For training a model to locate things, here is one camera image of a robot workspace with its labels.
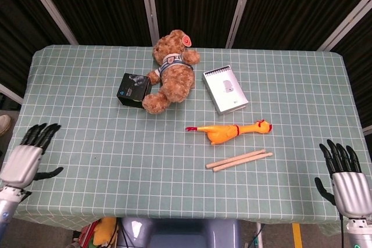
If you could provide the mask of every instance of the shoe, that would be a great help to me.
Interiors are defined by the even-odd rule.
[[[11,124],[12,124],[12,119],[9,115],[4,114],[0,116],[0,136],[5,134],[10,129]]]

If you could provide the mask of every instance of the yellow tape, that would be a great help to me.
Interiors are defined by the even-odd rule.
[[[300,224],[293,223],[292,229],[293,229],[293,239],[295,241],[295,248],[302,248]]]

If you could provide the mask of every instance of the tag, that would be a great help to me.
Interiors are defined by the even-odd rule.
[[[190,40],[190,37],[187,36],[187,35],[183,36],[183,37],[182,37],[182,43],[183,43],[185,46],[187,46],[187,47],[191,46],[191,40]]]

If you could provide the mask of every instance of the black box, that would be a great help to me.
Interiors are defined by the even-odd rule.
[[[116,96],[125,106],[143,109],[142,100],[150,92],[149,77],[125,73]]]

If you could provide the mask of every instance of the white box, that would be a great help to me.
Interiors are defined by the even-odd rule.
[[[203,73],[203,81],[218,114],[229,113],[248,104],[230,65]]]

